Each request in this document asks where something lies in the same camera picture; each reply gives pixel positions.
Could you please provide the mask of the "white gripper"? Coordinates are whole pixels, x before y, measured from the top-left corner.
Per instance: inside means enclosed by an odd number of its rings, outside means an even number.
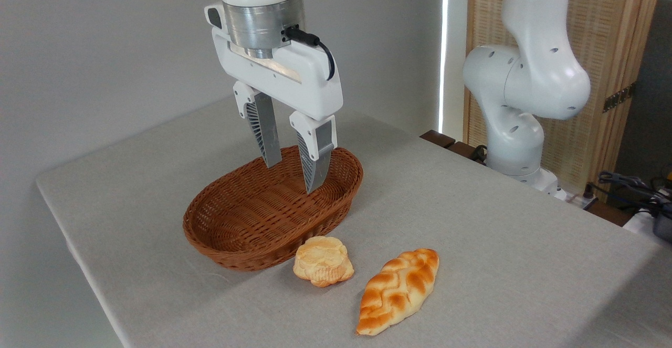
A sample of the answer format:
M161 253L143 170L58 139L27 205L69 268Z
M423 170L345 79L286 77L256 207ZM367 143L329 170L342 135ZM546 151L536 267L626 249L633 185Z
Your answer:
M233 44L221 2L206 6L204 13L220 64L237 80L233 91L238 114L249 123L268 168L282 160L272 98L298 110L290 123L298 138L306 191L312 193L326 180L331 152L338 147L332 115L343 106L338 69L330 77L326 52L298 41L272 49L271 59L252 58Z

